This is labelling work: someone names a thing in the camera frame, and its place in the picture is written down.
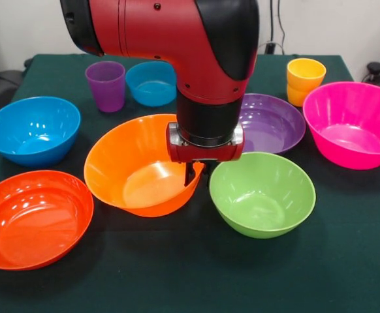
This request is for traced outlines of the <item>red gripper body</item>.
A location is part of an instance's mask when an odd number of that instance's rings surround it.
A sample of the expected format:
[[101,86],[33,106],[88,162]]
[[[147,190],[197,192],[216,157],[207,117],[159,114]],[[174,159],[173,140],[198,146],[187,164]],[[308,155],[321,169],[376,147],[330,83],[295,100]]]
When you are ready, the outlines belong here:
[[244,130],[240,123],[234,129],[232,138],[224,145],[203,147],[185,141],[179,133],[177,122],[168,123],[166,128],[166,146],[173,162],[193,162],[217,160],[220,162],[237,160],[244,148]]

